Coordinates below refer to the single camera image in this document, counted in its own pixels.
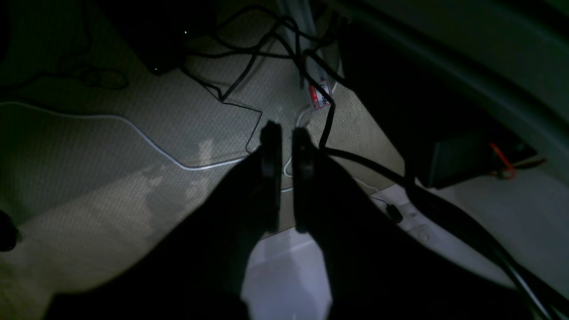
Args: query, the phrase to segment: black cord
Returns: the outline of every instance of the black cord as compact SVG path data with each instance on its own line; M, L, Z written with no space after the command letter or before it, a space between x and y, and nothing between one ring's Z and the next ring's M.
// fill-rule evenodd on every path
M237 17L239 17L243 13L248 12L248 11L252 11L252 10L260 10L264 13L268 13L269 15L271 15L273 18L275 18L277 20L276 23L271 27L271 30L265 36L263 36L261 38L261 40L255 46L252 46L249 48L236 47L236 46L233 46L233 45L221 40L217 36L218 30L227 26L231 21L235 20ZM257 127L259 126L259 123L261 121L263 113L262 113L262 111L260 111L258 109L253 109L250 107L246 107L246 106L242 106L242 105L238 105L238 104L234 104L234 103L228 103L228 102L225 102L225 100L229 97L229 95L237 88L239 83L250 72L250 70L252 69L257 57L266 56L269 58L278 58L278 59L294 59L294 60L300 59L300 52L299 52L299 50L300 50L300 36L302 34L304 34L306 37L312 38L313 40L317 40L318 41L317 46L321 47L321 46L326 46L326 45L331 44L334 41L334 38L330 39L330 37L332 35L335 36L336 28L334 26L337 23L337 17L338 17L338 14L334 13L332 16L332 19L330 21L330 24L328 26L328 29L326 30L326 33L322 38L314 38L314 37L308 36L308 35L300 32L299 27L296 24L296 21L294 21L294 19L292 19L290 17L280 17L280 16L276 15L274 12L270 11L269 9L264 8L262 6L258 6L258 5L252 5L249 7L245 7L243 9L241 9L240 11L238 11L236 14L232 15L229 19L227 19L226 21L224 21L220 25L218 25L216 28L216 31L211 34L211 37L215 41L217 41L218 43L222 44L223 46L231 49L232 51L223 52L221 54L205 54L205 53L195 52L195 51L191 51L191 50L188 50L188 52L187 52L188 55L201 56L204 58L213 58L213 59L224 58L224 57L231 56L231 55L242 55L242 54L251 55L251 58L249 59L249 62L247 64L245 70L240 74L240 76L237 78L237 80L229 87L229 89L225 93L223 93L221 88L219 88L218 86L210 84L210 83L200 79L199 77L193 75L188 70L188 68L186 66L184 66L184 65L181 66L180 70L184 74L186 74L189 78L191 78L192 80L199 83L204 89L206 89L210 94L212 94L216 98L216 100L219 101L220 103L225 104L225 105L236 106L236 107L242 108L242 109L247 109L247 110L254 111L254 112L259 114L258 118L257 118L257 123L255 124L255 128L253 129L251 135L249 136L249 139L247 140L247 143L245 144L245 151L250 154L251 151L249 151L248 146L249 146L249 143L251 142L251 140L253 139L253 136L255 134L255 131L257 130ZM289 55L278 55L278 54L271 54L268 52L262 52L261 48L265 45L265 43L268 42L268 40L271 37L273 37L274 34L276 34L275 32L276 32L277 28L281 25L288 27L289 29L291 29L295 32L296 53L293 55L291 55L291 54L289 54Z
M555 301L549 299L549 303L543 303L537 294L543 290L536 288L536 283L531 284L527 277L523 276L524 268L483 226L457 206L418 187L412 168L406 167L405 171L405 191L422 214L498 265L512 280L522 298L541 318L559 319L551 308Z
M385 202L385 200L381 200L380 198L375 198L375 197L372 197L372 196L369 196L369 197L372 198L372 199L375 199L375 200L382 201L383 203L389 205L389 203Z
M263 38L270 38L273 37L276 40L278 40L278 42L281 43L281 45L285 48L285 50L288 52L288 54L290 56L296 56L294 51L292 50L292 48L288 45L288 43L286 42L286 40L284 40L279 34L275 33L274 31L266 34ZM300 71L301 75L303 75L307 80L308 83L315 87L316 90L318 90L318 92L320 92L320 94L330 102L330 106L328 109L328 117L326 118L326 123L324 125L324 130L322 133L322 136L320 137L320 142L319 142L319 148L321 150L325 150L326 149L326 142L328 141L328 137L330 135L330 131L332 130L332 123L334 121L334 113L336 111L336 103L334 102L334 99L332 99L332 97L323 89L320 87L320 85L316 82L316 80L314 80L314 78L312 78L308 72L306 71L306 68L304 67L304 65L301 63L300 59L293 59L293 62L295 63L296 67L298 68L298 70Z
M400 176L399 174L387 169L386 167L380 165L377 162L371 161L370 159L364 158L360 155L353 154L353 153L343 151L343 150L336 150L336 149L328 148L328 147L324 147L324 150L328 155L331 155L333 157L344 158L344 159L359 163L359 164L361 164L365 167L368 167L368 168L372 169L373 171L381 174L385 178L395 182L396 184L398 184L400 186L405 185L405 179L402 176Z
M24 80L21 83L17 84L8 84L8 85L0 85L0 92L10 92L10 91L17 91L22 88L27 87L28 85L36 82L39 78L42 77L51 77L56 79L75 79L80 81L83 85L89 87L99 87L103 89L110 89L110 90L121 90L129 85L129 79L126 77L124 73L119 70L111 69L111 68L101 68L101 67L94 67L87 62L81 62L79 64L75 64L69 67L65 67L64 64L66 61L71 60L74 57L83 56L89 53L91 48L93 47L93 36L91 34L91 30L89 28L89 15L87 12L87 0L82 0L81 2L81 16L83 19L83 31L85 37L87 39L87 44L82 49L67 54L59 59L57 63L56 70L57 72L45 72L41 71L36 73L35 75L31 76L30 78ZM105 79L113 79L117 80L115 83L111 85L107 85L104 80Z
M338 81L339 84L343 85L346 88L350 88L348 82L346 81L346 79L344 79L343 77L341 77L336 71L334 71L321 57L319 57L316 54L316 51L314 49L311 50L305 50L304 51L304 56L308 56L311 57L316 63L318 63L319 66L322 67L322 69L324 69L324 71L326 71L326 73L331 76L332 78L334 78L334 80Z

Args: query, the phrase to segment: beige carpet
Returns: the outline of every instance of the beige carpet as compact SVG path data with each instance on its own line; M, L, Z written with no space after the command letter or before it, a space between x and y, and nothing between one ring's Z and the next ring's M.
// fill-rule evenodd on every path
M220 19L250 3L218 3ZM270 1L265 5L276 9ZM9 57L0 65L0 84L53 71L62 54L84 43L78 1L9 1L9 9L13 34ZM130 86L109 91L45 78L20 90L19 96L66 112L126 116L186 165L245 155L257 119L254 112L218 103L179 71L150 74L98 7L89 2L88 9L94 44L87 60L121 70ZM248 18L238 23L239 28L223 36L245 45L254 44L272 21ZM207 40L199 46L219 50ZM284 52L276 44L271 50ZM247 59L193 59L188 68L228 84ZM283 162L290 155L296 118L308 102L298 77L290 61L259 59L230 98L262 110L261 126L268 120L283 126ZM329 146L402 172L400 156L354 94L338 87L334 98L338 107ZM308 124L315 141L326 113L315 113ZM250 150L258 145L260 127ZM16 249L0 253L1 319L41 318L54 292L87 290L116 276L199 206L230 169L183 171L119 121L70 120L17 106L0 109L0 152L0 208L21 232ZM342 164L369 185L392 185L358 165ZM290 186L291 180L283 177L283 188ZM294 225L291 207L288 192L282 195L281 230Z

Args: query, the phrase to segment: red label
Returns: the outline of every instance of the red label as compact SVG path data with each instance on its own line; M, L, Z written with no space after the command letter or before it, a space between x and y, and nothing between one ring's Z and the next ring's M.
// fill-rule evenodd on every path
M323 80L319 83L319 85L327 94L330 94L328 81ZM314 107L314 110L319 110L330 105L330 102L322 94L320 94L320 92L314 86L311 85L308 87L308 91L310 92L310 98L312 99L312 106Z

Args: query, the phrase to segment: white cable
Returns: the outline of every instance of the white cable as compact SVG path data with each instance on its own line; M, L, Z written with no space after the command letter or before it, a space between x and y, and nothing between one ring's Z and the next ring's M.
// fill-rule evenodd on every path
M300 113L300 115L299 115L298 118L296 119L296 127L297 127L297 128L301 128L302 118L303 118L304 115L305 115L308 111L310 111L310 110L312 110L312 107L311 107L311 106L308 106L308 107L306 107L306 108ZM290 162L291 162L291 161L292 161L292 157L289 157L289 158L288 158L288 161L286 162L286 164L285 164L284 167L283 167L283 174L284 174L285 176L289 177L289 178L292 178L292 175L289 174L289 173L286 172L286 171L287 171L288 166L290 165Z
M74 118L74 119L113 119L113 120L118 120L118 121L122 121L123 123L128 124L131 128L134 129L134 131L136 131L138 133L139 136L141 136L151 147L153 147L156 151L158 151L159 153L161 153L161 155L165 156L168 160L170 160L171 162L173 162L175 165L177 165L178 167L180 167L182 170L186 170L186 171L200 171L200 170L206 170L206 169L211 169L211 168L215 168L215 167L221 167L221 166L226 166L226 165L231 165L237 162L242 161L243 159L245 159L245 157L242 158L237 158L237 159L233 159L233 160L229 160L229 161L224 161L224 162L219 162L219 163L214 163L211 165L207 165L207 166L203 166L203 167L188 167L183 165L181 162L179 162L178 160L174 159L174 157L172 157L171 155L169 155L166 151L162 150L158 145L156 145L152 140L150 140L150 138L144 133L142 132L132 121L128 120L125 117L122 116L118 116L115 114L70 114L70 113L62 113L62 112L56 112L56 111L51 111L48 109L43 109L40 108L38 106L34 106L34 105L30 105L30 104L26 104L23 102L19 102L19 101L4 101L4 102L0 102L0 106L5 106L5 105L17 105L17 106L22 106L28 109L32 109L35 111L40 111L40 112L44 112L47 114L50 114L52 116L58 116L58 117L64 117L64 118Z

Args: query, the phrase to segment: small black plug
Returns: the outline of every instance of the small black plug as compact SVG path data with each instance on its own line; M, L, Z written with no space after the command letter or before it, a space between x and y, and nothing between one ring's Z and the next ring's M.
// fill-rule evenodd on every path
M387 205L386 212L387 216L389 217L389 219L391 219L391 221L395 223L400 223L401 221L403 221L403 215L401 215L399 210L397 210L397 207L394 206L393 204Z
M16 247L18 230L10 217L0 211L0 252L7 252Z

